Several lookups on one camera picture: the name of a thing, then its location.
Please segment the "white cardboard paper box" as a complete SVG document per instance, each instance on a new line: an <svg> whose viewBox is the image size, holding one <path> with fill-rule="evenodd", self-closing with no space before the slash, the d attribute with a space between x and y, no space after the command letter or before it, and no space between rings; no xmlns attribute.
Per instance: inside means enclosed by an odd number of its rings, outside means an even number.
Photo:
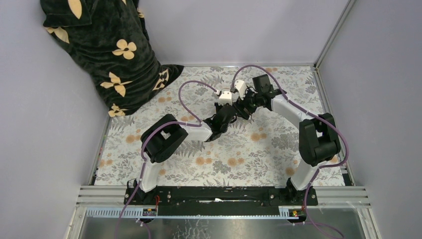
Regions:
<svg viewBox="0 0 422 239"><path fill-rule="evenodd" d="M245 120L248 120L257 109L251 96L244 96L243 99L238 97L234 101L231 92L222 92L217 102L221 106L231 105L236 110L237 117Z"/></svg>

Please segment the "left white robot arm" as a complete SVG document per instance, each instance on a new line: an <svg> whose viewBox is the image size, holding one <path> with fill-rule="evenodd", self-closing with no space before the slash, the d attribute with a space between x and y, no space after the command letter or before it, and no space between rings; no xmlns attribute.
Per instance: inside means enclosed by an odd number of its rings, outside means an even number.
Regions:
<svg viewBox="0 0 422 239"><path fill-rule="evenodd" d="M229 124L237 120L235 107L216 106L216 114L199 124L178 121L167 114L142 136L140 176L134 181L135 198L144 205L154 200L161 164L169 159L184 141L211 142L227 132Z"/></svg>

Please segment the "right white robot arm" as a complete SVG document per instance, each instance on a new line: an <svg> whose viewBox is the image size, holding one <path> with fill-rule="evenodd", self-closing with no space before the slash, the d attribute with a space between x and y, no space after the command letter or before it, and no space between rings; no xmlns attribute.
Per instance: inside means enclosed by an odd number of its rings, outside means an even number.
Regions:
<svg viewBox="0 0 422 239"><path fill-rule="evenodd" d="M237 115L249 119L259 108L266 108L287 119L299 130L301 162L296 173L288 180L285 197L288 203L298 205L305 199L308 187L317 169L325 165L340 151L340 140L334 130L334 118L330 114L315 116L287 98L285 91L275 89L267 74L253 78L253 87L236 80L233 91L239 94L233 104Z"/></svg>

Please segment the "black floral plush blanket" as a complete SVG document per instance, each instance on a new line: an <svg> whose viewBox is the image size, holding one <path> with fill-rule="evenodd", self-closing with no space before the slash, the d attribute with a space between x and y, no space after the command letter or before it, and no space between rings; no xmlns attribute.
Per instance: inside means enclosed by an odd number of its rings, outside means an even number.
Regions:
<svg viewBox="0 0 422 239"><path fill-rule="evenodd" d="M136 0L43 0L43 26L86 71L110 117L134 114L184 66L161 64Z"/></svg>

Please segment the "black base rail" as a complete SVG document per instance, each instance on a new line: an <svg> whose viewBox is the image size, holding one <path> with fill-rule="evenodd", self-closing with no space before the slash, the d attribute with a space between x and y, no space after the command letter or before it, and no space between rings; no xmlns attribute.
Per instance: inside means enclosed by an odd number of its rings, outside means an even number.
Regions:
<svg viewBox="0 0 422 239"><path fill-rule="evenodd" d="M317 206L314 188L295 192L276 187L194 187L158 186L150 192L140 189L130 201L131 205L180 205L187 202L261 202L265 206Z"/></svg>

